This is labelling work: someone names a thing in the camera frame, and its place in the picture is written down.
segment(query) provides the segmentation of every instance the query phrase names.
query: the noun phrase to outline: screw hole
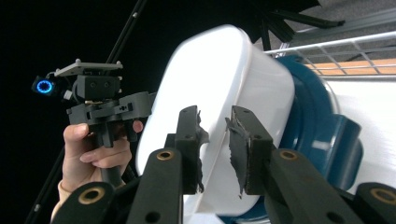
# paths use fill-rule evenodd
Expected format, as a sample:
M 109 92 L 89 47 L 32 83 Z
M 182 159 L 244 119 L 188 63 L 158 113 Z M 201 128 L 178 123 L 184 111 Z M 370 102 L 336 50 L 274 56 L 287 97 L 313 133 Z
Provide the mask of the screw hole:
M 280 153 L 280 157 L 288 161 L 294 161 L 297 160 L 298 158 L 294 152 L 290 152 L 290 151 L 282 151 Z
M 396 194 L 387 189 L 371 189 L 371 194 L 383 203 L 396 205 Z
M 340 215 L 338 215 L 334 212 L 327 213 L 327 218 L 330 221 L 332 221 L 333 223 L 344 223 L 345 222 L 344 219 Z
M 84 190 L 79 196 L 78 201 L 82 204 L 92 204 L 98 202 L 105 196 L 105 190 L 100 187 L 93 187 Z
M 157 154 L 157 159 L 160 161 L 171 160 L 174 157 L 173 151 L 163 151 Z
M 148 223 L 157 223 L 161 218 L 158 212 L 150 212 L 146 215 L 146 221 Z

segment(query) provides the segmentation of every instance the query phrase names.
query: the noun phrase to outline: orange surface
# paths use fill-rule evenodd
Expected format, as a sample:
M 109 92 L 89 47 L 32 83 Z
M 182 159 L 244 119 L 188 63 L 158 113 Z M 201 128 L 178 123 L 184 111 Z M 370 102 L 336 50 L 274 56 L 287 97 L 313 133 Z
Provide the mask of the orange surface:
M 368 67 L 370 64 L 367 61 L 339 63 L 339 65 L 344 68 L 347 75 L 396 75 L 396 59 L 372 60 L 372 62 L 379 73 L 373 67 Z M 313 69 L 311 64 L 306 64 L 306 66 L 319 75 L 318 70 L 325 76 L 345 75 L 335 63 L 315 63 L 317 69 Z

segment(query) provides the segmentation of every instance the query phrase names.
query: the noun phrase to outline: black bracket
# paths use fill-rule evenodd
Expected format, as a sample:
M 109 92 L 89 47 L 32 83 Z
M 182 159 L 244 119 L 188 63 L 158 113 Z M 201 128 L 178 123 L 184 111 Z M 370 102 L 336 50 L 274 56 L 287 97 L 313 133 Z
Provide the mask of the black bracket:
M 257 11 L 258 18 L 261 20 L 260 29 L 262 31 L 262 45 L 264 50 L 271 49 L 268 31 L 271 31 L 283 43 L 289 43 L 293 39 L 295 31 L 285 20 L 311 25 L 321 29 L 342 26 L 345 23 L 345 21 L 328 21 L 307 16 L 296 11 L 291 11 L 291 9 L 283 10 L 280 9 L 280 6 L 272 6 L 271 3 L 265 1 L 249 0 L 248 2 Z
M 149 93 L 143 91 L 102 104 L 76 105 L 68 109 L 67 114 L 70 124 L 88 123 L 90 131 L 96 133 L 98 146 L 113 147 L 113 125 L 118 121 L 125 124 L 128 140 L 136 141 L 131 122 L 151 115 L 151 99 Z
M 350 195 L 331 186 L 302 153 L 271 146 L 253 112 L 233 106 L 227 123 L 239 185 L 264 196 L 271 223 L 396 223 L 395 188 L 363 183 Z
M 204 190 L 199 149 L 208 135 L 199 123 L 196 105 L 182 109 L 177 132 L 149 155 L 141 176 L 122 188 L 93 182 L 76 189 L 52 224 L 182 223 L 183 194 Z

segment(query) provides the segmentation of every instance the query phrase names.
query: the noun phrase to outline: white wall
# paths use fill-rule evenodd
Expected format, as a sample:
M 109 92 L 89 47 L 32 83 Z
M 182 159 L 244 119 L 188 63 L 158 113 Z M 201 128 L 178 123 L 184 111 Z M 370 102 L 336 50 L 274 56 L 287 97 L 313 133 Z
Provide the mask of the white wall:
M 396 77 L 325 78 L 336 95 L 340 112 L 361 126 L 363 160 L 355 193 L 363 182 L 396 188 Z

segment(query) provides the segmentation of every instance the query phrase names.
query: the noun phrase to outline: human hand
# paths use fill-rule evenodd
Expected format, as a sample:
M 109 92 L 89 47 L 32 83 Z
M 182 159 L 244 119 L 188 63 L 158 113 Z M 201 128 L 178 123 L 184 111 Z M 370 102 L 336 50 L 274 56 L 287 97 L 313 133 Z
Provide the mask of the human hand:
M 133 128 L 140 133 L 143 123 L 136 120 Z M 123 129 L 120 129 L 119 139 L 114 141 L 113 147 L 93 148 L 94 140 L 86 123 L 65 128 L 63 189 L 72 192 L 84 184 L 102 181 L 101 168 L 119 166 L 122 174 L 125 171 L 132 153 Z

